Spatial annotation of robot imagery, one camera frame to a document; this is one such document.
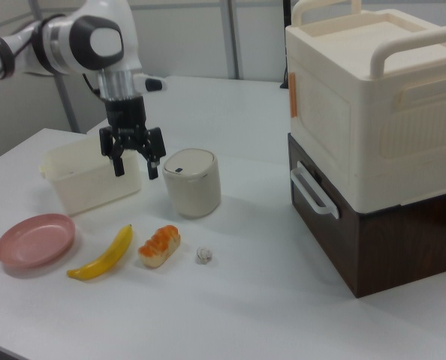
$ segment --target toy banana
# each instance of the toy banana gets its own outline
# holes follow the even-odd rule
[[[111,245],[99,258],[87,263],[79,269],[68,270],[66,275],[73,279],[90,280],[110,270],[128,249],[133,239],[133,228],[126,225],[121,228]]]

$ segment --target brown wooden drawer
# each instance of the brown wooden drawer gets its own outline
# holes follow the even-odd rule
[[[359,214],[290,134],[288,149],[290,170],[301,162],[338,209],[317,214],[292,182],[295,209],[356,297],[446,272],[446,195]]]

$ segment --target tabletop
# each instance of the tabletop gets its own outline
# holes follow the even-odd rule
[[[174,77],[145,96],[168,155],[215,152],[220,206],[180,217],[163,178],[148,180],[142,166],[138,193],[72,217],[75,243],[61,258],[30,271],[0,264],[0,349],[31,360],[446,359],[446,273],[355,299],[294,210],[278,86]],[[0,157],[0,236],[63,212],[38,165],[84,136],[45,129]],[[135,237],[115,268],[87,282],[66,276],[129,223]],[[137,248],[166,224],[182,244],[145,268]],[[206,265],[199,246],[213,252]]]

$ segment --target toy bread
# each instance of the toy bread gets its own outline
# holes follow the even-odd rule
[[[175,252],[180,241],[178,229],[167,225],[156,230],[155,235],[138,249],[138,254],[144,265],[158,268]]]

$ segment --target crate handle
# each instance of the crate handle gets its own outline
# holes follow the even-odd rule
[[[443,43],[446,43],[446,26],[436,30],[423,30],[399,39],[385,41],[378,45],[372,55],[370,77],[372,79],[382,77],[385,60],[395,53]]]
[[[346,2],[347,0],[299,0],[291,13],[291,25],[301,26],[301,16],[305,11],[322,8],[324,6]],[[361,13],[361,0],[351,0],[351,13]]]
[[[305,186],[300,180],[300,177],[305,183],[315,192],[315,194],[320,198],[325,206],[319,206],[316,201],[312,198],[309,192],[305,189]],[[320,215],[331,214],[335,217],[335,219],[339,218],[338,209],[336,208],[335,203],[328,197],[328,195],[324,192],[320,185],[313,179],[312,175],[308,172],[308,170],[304,167],[304,165],[298,161],[298,165],[295,169],[290,171],[291,181],[295,184],[297,189],[301,192],[303,197],[306,199],[308,204],[312,207],[312,209]]]

